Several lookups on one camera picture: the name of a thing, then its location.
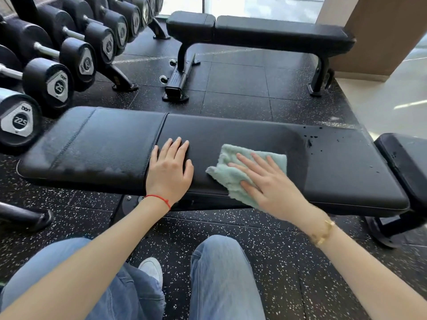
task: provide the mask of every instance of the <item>finger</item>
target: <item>finger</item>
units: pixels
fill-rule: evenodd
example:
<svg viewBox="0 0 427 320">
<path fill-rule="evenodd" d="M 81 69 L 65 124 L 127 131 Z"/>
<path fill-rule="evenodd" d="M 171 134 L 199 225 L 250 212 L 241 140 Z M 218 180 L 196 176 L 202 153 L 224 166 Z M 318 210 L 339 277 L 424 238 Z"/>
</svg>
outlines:
<svg viewBox="0 0 427 320">
<path fill-rule="evenodd" d="M 251 156 L 258 163 L 258 165 L 264 168 L 267 172 L 270 172 L 270 173 L 274 172 L 274 169 L 269 165 L 269 163 L 267 163 L 264 159 L 262 159 L 258 154 L 251 153 Z"/>
<path fill-rule="evenodd" d="M 184 158 L 185 158 L 185 153 L 187 152 L 188 149 L 188 145 L 189 145 L 189 141 L 186 140 L 181 147 L 178 149 L 178 151 L 176 152 L 175 155 L 175 160 L 182 165 L 184 162 Z"/>
<path fill-rule="evenodd" d="M 265 198 L 264 194 L 262 194 L 257 188 L 253 187 L 248 182 L 242 181 L 240 185 L 256 202 L 260 202 L 260 200 Z"/>
<path fill-rule="evenodd" d="M 262 183 L 262 179 L 263 179 L 262 176 L 255 173 L 254 171 L 250 170 L 249 168 L 244 167 L 244 166 L 240 166 L 240 165 L 234 164 L 234 163 L 228 163 L 228 166 L 235 167 L 235 168 L 241 170 L 243 173 L 245 173 L 252 180 L 252 182 L 255 183 L 256 186 L 259 187 L 260 184 Z"/>
<path fill-rule="evenodd" d="M 185 172 L 184 172 L 184 180 L 188 182 L 188 184 L 191 184 L 191 181 L 193 180 L 193 174 L 194 174 L 194 166 L 191 160 L 187 160 L 185 162 Z"/>
<path fill-rule="evenodd" d="M 277 165 L 276 162 L 271 158 L 271 156 L 267 156 L 267 162 L 276 172 L 283 172 L 279 165 Z"/>
<path fill-rule="evenodd" d="M 153 150 L 151 152 L 149 168 L 153 168 L 154 164 L 157 163 L 157 153 L 158 153 L 158 151 L 159 151 L 158 145 L 154 146 L 154 148 L 153 148 Z"/>
<path fill-rule="evenodd" d="M 172 138 L 169 138 L 163 145 L 158 160 L 164 160 L 166 158 L 167 151 L 169 150 L 170 145 L 172 145 Z"/>
<path fill-rule="evenodd" d="M 170 160 L 175 159 L 175 155 L 176 155 L 176 152 L 177 152 L 180 144 L 181 144 L 181 137 L 178 137 L 173 142 L 173 144 L 169 147 L 169 150 L 167 151 L 167 154 L 166 154 L 166 158 L 168 158 Z"/>
<path fill-rule="evenodd" d="M 241 161 L 243 164 L 245 164 L 247 167 L 249 167 L 250 170 L 254 171 L 255 173 L 261 176 L 267 175 L 267 171 L 261 166 L 259 166 L 257 163 L 255 163 L 254 161 L 251 161 L 249 158 L 244 157 L 242 154 L 237 154 L 236 156 L 238 160 Z"/>
</svg>

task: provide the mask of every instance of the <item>red string bracelet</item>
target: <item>red string bracelet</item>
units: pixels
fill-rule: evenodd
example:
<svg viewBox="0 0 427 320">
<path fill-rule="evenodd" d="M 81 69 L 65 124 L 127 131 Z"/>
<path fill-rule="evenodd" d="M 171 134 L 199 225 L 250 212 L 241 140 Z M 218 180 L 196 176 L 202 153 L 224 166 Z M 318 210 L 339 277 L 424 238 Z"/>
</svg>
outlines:
<svg viewBox="0 0 427 320">
<path fill-rule="evenodd" d="M 155 197 L 155 198 L 159 198 L 159 199 L 163 200 L 163 201 L 164 201 L 164 203 L 166 203 L 166 204 L 167 204 L 167 206 L 169 207 L 169 210 L 170 210 L 169 200 L 167 200 L 167 199 L 163 199 L 161 196 L 159 196 L 159 195 L 155 195 L 155 194 L 148 194 L 148 195 L 146 195 L 145 197 L 146 197 L 146 198 L 148 198 L 149 196 L 153 196 L 153 197 Z"/>
</svg>

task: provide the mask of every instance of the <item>bracelet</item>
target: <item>bracelet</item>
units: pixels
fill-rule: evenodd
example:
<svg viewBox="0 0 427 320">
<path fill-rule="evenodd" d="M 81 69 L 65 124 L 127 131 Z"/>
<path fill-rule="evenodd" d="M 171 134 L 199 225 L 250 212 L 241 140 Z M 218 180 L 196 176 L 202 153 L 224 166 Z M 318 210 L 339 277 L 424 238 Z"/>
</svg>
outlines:
<svg viewBox="0 0 427 320">
<path fill-rule="evenodd" d="M 328 229 L 327 229 L 326 233 L 323 236 L 321 236 L 321 237 L 318 237 L 316 235 L 310 236 L 311 242 L 316 247 L 319 247 L 321 244 L 323 244 L 330 237 L 330 234 L 332 233 L 332 228 L 335 225 L 335 222 L 333 222 L 332 220 L 325 220 L 325 222 L 328 225 Z"/>
<path fill-rule="evenodd" d="M 166 203 L 166 204 L 167 204 L 167 206 L 168 206 L 168 208 L 169 208 L 169 210 L 170 210 L 169 200 L 167 200 L 167 199 L 163 199 L 161 196 L 159 196 L 159 195 L 155 195 L 155 194 L 148 194 L 148 195 L 146 195 L 146 196 L 145 196 L 145 198 L 148 198 L 149 196 L 153 196 L 153 197 L 155 197 L 155 198 L 159 198 L 159 199 L 163 200 L 163 201 L 164 201 L 164 203 Z"/>
</svg>

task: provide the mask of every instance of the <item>person's left arm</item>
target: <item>person's left arm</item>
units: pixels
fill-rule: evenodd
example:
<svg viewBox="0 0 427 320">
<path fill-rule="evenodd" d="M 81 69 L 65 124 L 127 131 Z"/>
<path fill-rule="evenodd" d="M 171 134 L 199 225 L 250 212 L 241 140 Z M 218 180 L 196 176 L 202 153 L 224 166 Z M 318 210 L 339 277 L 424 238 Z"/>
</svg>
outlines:
<svg viewBox="0 0 427 320">
<path fill-rule="evenodd" d="M 180 200 L 193 178 L 193 165 L 182 167 L 188 142 L 169 139 L 158 155 L 155 146 L 147 176 L 147 195 Z M 0 320 L 83 320 L 147 231 L 167 212 L 163 200 L 147 197 L 125 218 L 78 250 L 33 285 L 0 314 Z"/>
</svg>

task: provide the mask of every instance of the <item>black speckled floor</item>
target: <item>black speckled floor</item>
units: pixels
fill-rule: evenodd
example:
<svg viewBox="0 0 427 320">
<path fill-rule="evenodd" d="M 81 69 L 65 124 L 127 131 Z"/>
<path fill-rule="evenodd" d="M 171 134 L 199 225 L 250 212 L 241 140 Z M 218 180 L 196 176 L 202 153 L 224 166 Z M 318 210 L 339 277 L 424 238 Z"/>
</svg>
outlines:
<svg viewBox="0 0 427 320">
<path fill-rule="evenodd" d="M 154 40 L 144 31 L 116 58 L 116 65 L 141 87 L 116 93 L 98 75 L 76 105 L 177 112 L 224 118 L 361 128 L 338 84 L 322 98 L 308 96 L 314 66 L 309 55 L 194 45 L 201 65 L 187 83 L 189 102 L 163 102 L 161 75 L 170 76 L 169 59 L 176 40 Z M 46 128 L 52 121 L 45 121 Z M 107 229 L 120 196 L 33 186 L 15 173 L 17 158 L 0 155 L 0 200 L 20 206 L 47 207 L 53 224 L 29 235 L 0 227 L 0 281 L 7 281 L 38 249 L 72 236 L 93 237 Z M 387 267 L 427 298 L 427 229 L 406 235 L 399 250 L 377 245 L 360 217 L 336 222 Z M 137 266 L 154 256 L 163 267 L 165 319 L 188 318 L 189 259 L 197 245 L 213 234 L 236 238 L 252 264 L 267 319 L 368 319 L 341 276 L 323 254 L 292 225 L 254 209 L 173 212 L 141 241 L 129 258 Z"/>
</svg>

